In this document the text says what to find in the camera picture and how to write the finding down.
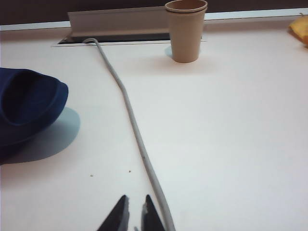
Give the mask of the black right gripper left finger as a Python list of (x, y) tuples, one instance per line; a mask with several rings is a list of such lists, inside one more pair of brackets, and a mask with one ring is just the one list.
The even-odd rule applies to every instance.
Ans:
[(98, 231), (127, 231), (129, 221), (129, 198), (121, 196), (109, 215), (97, 229)]

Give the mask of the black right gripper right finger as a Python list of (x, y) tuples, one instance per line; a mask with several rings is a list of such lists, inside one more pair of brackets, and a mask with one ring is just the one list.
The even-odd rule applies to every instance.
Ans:
[(150, 195), (146, 195), (145, 203), (142, 206), (141, 230), (142, 231), (165, 231), (165, 228), (152, 202)]

